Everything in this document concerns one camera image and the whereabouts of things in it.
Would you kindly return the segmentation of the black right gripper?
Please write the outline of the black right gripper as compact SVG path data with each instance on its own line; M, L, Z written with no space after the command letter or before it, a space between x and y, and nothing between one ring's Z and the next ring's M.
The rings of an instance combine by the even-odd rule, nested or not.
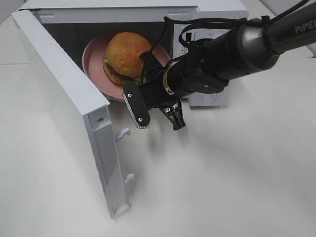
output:
M173 130L185 127L181 98L192 92L183 87L184 60L180 60L168 69L157 60L149 50L140 55L143 68L139 86L141 95L148 109L158 107L172 123Z

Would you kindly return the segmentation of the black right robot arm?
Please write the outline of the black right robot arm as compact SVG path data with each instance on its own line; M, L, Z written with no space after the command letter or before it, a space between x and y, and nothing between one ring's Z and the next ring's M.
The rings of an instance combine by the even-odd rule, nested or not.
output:
M123 88L126 104L138 128L147 128L149 110L158 108L174 130L185 126L180 100L193 93L222 92L233 79L269 70L279 56L316 40L316 5L303 0L274 18L248 20L199 18L178 21L183 32L224 29L211 39L179 42L187 53L161 65L151 51L141 55L140 85Z

